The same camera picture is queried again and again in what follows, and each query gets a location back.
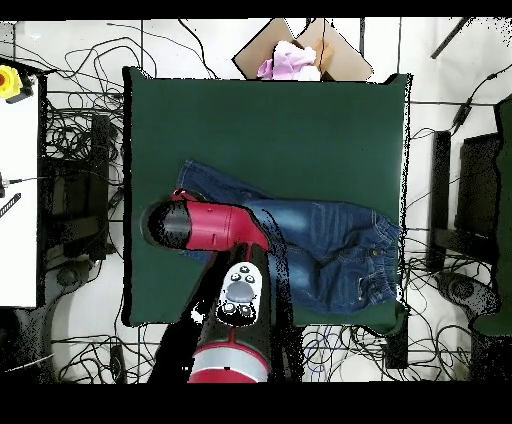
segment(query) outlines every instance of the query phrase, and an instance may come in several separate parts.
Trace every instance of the green table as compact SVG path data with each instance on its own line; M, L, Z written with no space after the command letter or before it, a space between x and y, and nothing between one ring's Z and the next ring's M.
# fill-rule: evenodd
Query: green table
M500 311L475 320L474 328L486 336L512 336L512 96L494 107L502 148L496 158L499 204L496 241L499 257L493 274L501 300Z
M146 244L139 229L144 208L175 188L186 159L275 197L343 200L398 222L407 75L386 84L150 79L136 68L123 75L131 325L176 322L202 271L177 252ZM353 316L295 307L294 321L390 333L403 312L395 301Z

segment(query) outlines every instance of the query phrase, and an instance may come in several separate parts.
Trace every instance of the jeans leg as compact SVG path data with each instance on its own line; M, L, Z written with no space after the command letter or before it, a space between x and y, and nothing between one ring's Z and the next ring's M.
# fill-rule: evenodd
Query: jeans leg
M376 240L372 210L350 203L248 199L243 205L260 221L268 219L268 212L287 245L300 247L320 262L353 246L370 249Z

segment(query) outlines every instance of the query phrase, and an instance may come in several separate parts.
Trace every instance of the blue jeans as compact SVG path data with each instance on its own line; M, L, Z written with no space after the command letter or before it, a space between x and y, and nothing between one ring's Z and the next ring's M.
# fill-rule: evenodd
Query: blue jeans
M275 199L191 160L183 165L176 187L198 192L211 202L245 206L260 221L268 222L268 211L286 242L294 305L346 315L396 298L399 228L374 210L345 202ZM182 254L206 264L212 253ZM269 272L274 286L272 254Z

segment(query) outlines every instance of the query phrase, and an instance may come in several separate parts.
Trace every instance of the pink cloth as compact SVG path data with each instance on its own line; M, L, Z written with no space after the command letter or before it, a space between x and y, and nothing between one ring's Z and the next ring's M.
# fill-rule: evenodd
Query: pink cloth
M320 72L310 66L315 59L316 52L311 47L303 50L288 41L280 41L274 59L263 62L258 77L263 80L320 81Z

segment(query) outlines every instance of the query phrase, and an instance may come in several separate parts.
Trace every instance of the black border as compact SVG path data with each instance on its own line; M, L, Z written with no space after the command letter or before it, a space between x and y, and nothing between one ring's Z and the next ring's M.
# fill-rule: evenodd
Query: black border
M123 66L124 105L123 105L123 176L124 176L124 215L123 215L123 309L121 322L132 327L132 77L129 66Z

